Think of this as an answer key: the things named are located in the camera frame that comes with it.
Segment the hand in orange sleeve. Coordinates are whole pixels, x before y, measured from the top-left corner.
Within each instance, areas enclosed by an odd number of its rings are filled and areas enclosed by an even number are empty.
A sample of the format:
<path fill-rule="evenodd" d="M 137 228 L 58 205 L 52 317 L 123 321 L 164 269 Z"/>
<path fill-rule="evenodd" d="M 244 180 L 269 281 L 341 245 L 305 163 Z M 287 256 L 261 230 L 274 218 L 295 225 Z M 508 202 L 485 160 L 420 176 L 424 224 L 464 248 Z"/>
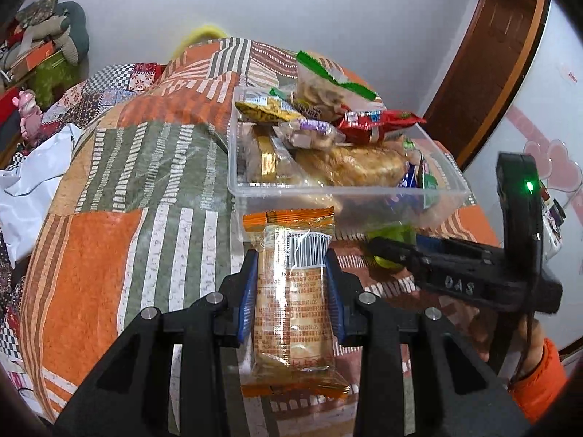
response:
<path fill-rule="evenodd" d="M 495 327 L 501 324 L 496 313 L 485 310 L 478 312 L 469 323 L 468 336 L 478 356 L 487 361 L 493 341 Z M 526 378 L 540 365 L 544 358 L 544 328 L 537 319 L 529 322 L 527 316 L 522 317 L 511 334 L 510 351 L 519 352 L 513 378 Z"/>

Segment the orange jacket sleeve forearm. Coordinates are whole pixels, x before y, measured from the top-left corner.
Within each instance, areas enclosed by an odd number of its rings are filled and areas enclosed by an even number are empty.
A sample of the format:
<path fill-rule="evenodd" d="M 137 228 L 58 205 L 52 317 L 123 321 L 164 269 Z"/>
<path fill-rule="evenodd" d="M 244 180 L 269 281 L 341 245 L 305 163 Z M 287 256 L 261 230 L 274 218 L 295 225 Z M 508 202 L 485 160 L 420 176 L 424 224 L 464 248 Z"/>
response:
<path fill-rule="evenodd" d="M 511 385 L 509 394 L 521 411 L 535 424 L 551 407 L 567 382 L 554 343 L 546 338 L 540 363 L 530 374 Z"/>

